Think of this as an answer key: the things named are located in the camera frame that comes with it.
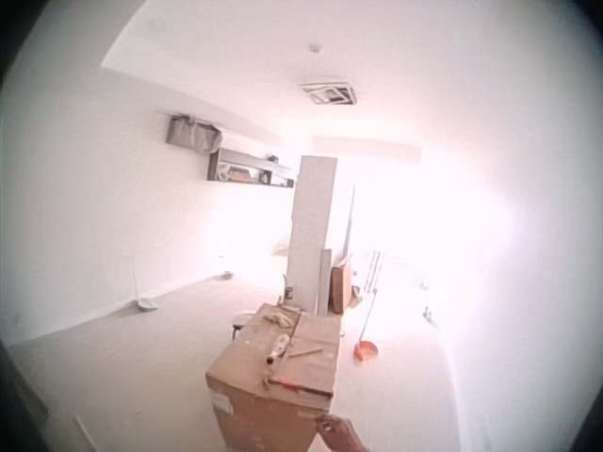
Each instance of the wall shelf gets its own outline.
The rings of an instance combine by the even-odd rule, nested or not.
[[[296,177],[291,168],[247,153],[220,148],[209,155],[208,181],[293,188]]]

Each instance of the baseboard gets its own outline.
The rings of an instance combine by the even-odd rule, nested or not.
[[[211,276],[213,276],[213,275],[204,273],[204,274],[199,274],[197,276],[190,277],[187,279],[179,280],[176,282],[170,282],[170,283],[164,284],[162,286],[159,286],[155,289],[150,289],[150,290],[144,291],[142,294],[140,294],[140,297],[144,298],[144,299],[156,299],[158,297],[167,295],[170,292],[181,289],[188,285],[192,285],[194,283],[198,283],[203,280],[206,280],[207,278],[210,278]],[[21,344],[23,342],[37,339],[37,338],[45,336],[47,334],[52,334],[53,332],[68,330],[69,328],[76,327],[78,325],[81,325],[82,323],[90,322],[91,320],[95,320],[97,318],[101,318],[106,315],[113,314],[113,313],[129,306],[132,303],[132,301],[133,301],[133,299],[118,301],[117,303],[113,303],[108,306],[104,306],[100,309],[92,311],[91,313],[88,313],[85,315],[80,315],[75,318],[70,318],[70,319],[64,320],[62,322],[57,322],[56,324],[54,324],[52,326],[49,326],[44,329],[40,329],[38,331],[34,331],[29,334],[21,334],[21,335],[16,334],[14,337],[7,338],[4,342],[7,347],[12,347],[12,346]]]

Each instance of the cardboard box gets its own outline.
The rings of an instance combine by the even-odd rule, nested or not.
[[[331,311],[342,315],[351,301],[351,268],[350,260],[331,270],[331,293],[329,305]]]
[[[292,328],[268,322],[282,313]],[[333,393],[340,320],[334,316],[296,314],[264,304],[205,374],[214,412],[226,444],[235,451],[306,452],[316,436],[314,419],[331,407],[331,398],[264,383],[272,378]],[[268,365],[277,337],[291,335],[285,356]],[[290,357],[296,352],[320,352]]]

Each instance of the orange dustpan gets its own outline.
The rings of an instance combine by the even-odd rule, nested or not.
[[[365,335],[365,330],[367,329],[368,319],[370,318],[370,313],[373,310],[373,306],[375,305],[375,298],[377,297],[377,289],[373,292],[373,300],[370,303],[370,309],[368,310],[367,320],[365,320],[365,326],[362,328],[362,332],[360,333],[360,337],[358,338],[358,343],[354,346],[354,358],[358,361],[366,361],[371,358],[375,358],[379,355],[379,349],[375,344],[370,341],[363,341],[362,338]]]

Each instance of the dark shelf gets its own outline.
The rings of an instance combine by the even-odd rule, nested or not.
[[[230,167],[228,173],[220,177],[220,164]],[[245,177],[245,172],[249,170],[259,171],[260,177],[254,180],[250,176],[249,180],[238,180],[237,177]],[[240,184],[254,184],[259,186],[280,186],[275,184],[274,178],[278,177],[286,180],[286,187],[295,186],[296,174],[291,168],[270,162],[263,158],[254,157],[247,153],[238,153],[229,149],[220,148],[217,152],[209,155],[209,168],[207,170],[207,180],[217,182],[234,182]]]

